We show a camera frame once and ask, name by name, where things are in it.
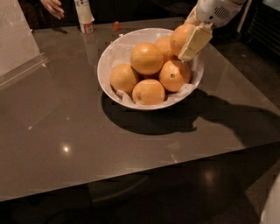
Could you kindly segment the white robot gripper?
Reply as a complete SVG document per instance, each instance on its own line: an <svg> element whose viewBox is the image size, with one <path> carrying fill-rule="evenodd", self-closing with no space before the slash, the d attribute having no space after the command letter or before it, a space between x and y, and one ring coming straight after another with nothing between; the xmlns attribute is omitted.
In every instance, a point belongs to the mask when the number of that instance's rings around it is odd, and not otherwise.
<svg viewBox="0 0 280 224"><path fill-rule="evenodd" d="M191 24L191 30L178 58L184 62L191 61L213 37L212 25L215 28L227 25L245 2L246 0L198 0L185 20L186 24Z"/></svg>

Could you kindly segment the bystander bare hand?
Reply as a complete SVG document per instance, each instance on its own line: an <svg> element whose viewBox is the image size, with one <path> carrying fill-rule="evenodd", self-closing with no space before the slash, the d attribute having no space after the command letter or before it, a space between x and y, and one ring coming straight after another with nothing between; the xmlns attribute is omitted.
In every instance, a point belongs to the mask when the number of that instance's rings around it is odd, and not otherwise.
<svg viewBox="0 0 280 224"><path fill-rule="evenodd" d="M65 16L60 0L40 0L40 2L55 18L62 19Z"/></svg>

